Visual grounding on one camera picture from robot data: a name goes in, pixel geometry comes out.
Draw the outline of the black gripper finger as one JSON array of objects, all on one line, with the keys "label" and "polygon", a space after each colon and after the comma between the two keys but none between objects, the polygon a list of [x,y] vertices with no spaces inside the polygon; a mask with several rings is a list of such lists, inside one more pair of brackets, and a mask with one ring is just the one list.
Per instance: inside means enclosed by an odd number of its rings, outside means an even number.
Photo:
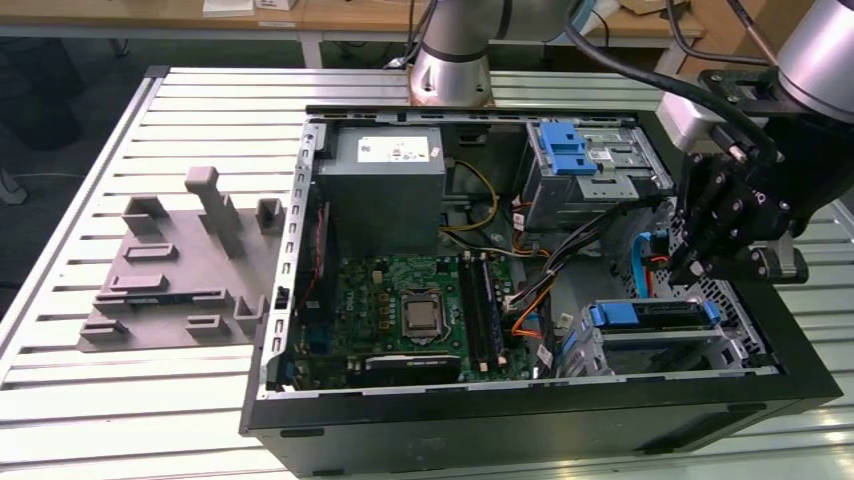
[{"label": "black gripper finger", "polygon": [[750,210],[747,184],[743,171],[723,155],[709,158],[709,184],[702,200],[699,227],[699,260],[709,277],[719,280],[743,280],[746,249],[739,231]]},{"label": "black gripper finger", "polygon": [[671,255],[670,284],[693,285],[703,273],[701,261],[699,227],[702,213],[695,212],[709,183],[709,158],[699,153],[689,154],[682,165],[678,185],[675,222],[679,224],[678,247]]}]

